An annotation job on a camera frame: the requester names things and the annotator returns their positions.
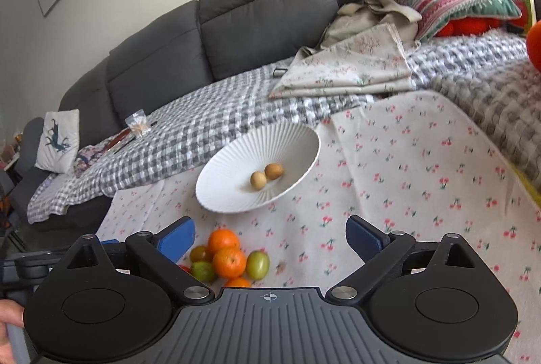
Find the book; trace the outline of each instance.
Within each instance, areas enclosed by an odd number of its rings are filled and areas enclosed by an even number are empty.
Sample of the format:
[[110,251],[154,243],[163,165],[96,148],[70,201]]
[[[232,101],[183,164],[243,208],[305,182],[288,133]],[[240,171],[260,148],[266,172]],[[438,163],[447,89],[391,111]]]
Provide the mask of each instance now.
[[537,22],[536,6],[534,0],[513,0],[520,8],[522,16],[519,19],[508,21],[508,31],[515,34],[526,35]]

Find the egg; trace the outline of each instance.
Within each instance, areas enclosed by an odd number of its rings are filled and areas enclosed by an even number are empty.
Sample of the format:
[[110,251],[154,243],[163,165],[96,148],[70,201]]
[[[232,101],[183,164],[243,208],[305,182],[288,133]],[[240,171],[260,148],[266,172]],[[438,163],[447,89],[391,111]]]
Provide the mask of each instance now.
[[267,176],[267,179],[273,181],[275,179],[278,179],[283,174],[283,167],[281,164],[278,163],[271,163],[267,164],[267,167],[265,168],[265,175]]
[[261,190],[267,184],[267,177],[264,173],[254,172],[252,173],[252,176],[250,176],[250,184],[256,190]]

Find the orange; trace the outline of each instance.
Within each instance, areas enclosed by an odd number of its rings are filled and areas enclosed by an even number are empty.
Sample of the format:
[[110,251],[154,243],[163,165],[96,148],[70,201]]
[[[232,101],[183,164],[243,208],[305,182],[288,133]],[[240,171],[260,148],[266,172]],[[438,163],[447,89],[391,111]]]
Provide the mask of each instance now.
[[214,272],[223,278],[237,278],[246,269],[246,256],[238,248],[224,248],[212,259]]
[[541,23],[537,23],[528,32],[526,38],[526,49],[528,56],[537,71],[541,71]]
[[251,288],[252,284],[243,277],[229,279],[224,288]]
[[212,254],[216,254],[224,248],[240,248],[240,241],[231,230],[215,230],[208,237],[207,248]]

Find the gray checkered blanket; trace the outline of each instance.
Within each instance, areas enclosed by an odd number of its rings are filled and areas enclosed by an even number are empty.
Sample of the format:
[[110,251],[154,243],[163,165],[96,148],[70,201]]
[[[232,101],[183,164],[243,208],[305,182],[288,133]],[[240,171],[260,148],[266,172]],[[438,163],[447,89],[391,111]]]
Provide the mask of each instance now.
[[427,86],[458,105],[541,190],[541,74],[522,39],[505,47],[510,49],[495,65],[438,73]]
[[51,214],[66,214],[70,205],[100,195],[113,197],[117,190],[152,184],[197,167],[259,126],[284,119],[316,126],[331,114],[366,102],[365,96],[268,100],[277,83],[272,72],[291,60],[216,82],[156,110],[148,116],[149,123],[157,122],[150,134],[116,154],[105,154],[80,178],[72,172],[49,176],[28,205],[28,221],[45,221]]
[[[541,78],[525,55],[523,39],[493,32],[435,39],[413,52],[408,63],[418,88],[449,97],[541,187]],[[29,222],[204,164],[255,127],[283,119],[315,126],[326,116],[366,102],[365,96],[268,100],[277,82],[272,71],[290,61],[245,72],[174,100],[149,116],[149,122],[158,122],[151,134],[117,154],[106,154],[81,178],[72,173],[51,175],[30,201]]]

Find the crosshair marking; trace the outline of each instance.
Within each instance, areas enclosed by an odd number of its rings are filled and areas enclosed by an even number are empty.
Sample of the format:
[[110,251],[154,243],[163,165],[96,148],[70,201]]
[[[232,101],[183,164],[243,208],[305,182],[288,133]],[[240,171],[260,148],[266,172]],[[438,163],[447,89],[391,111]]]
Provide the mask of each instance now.
[[276,294],[273,294],[272,292],[269,292],[268,294],[262,295],[261,298],[264,298],[267,301],[274,301],[280,297],[278,297]]

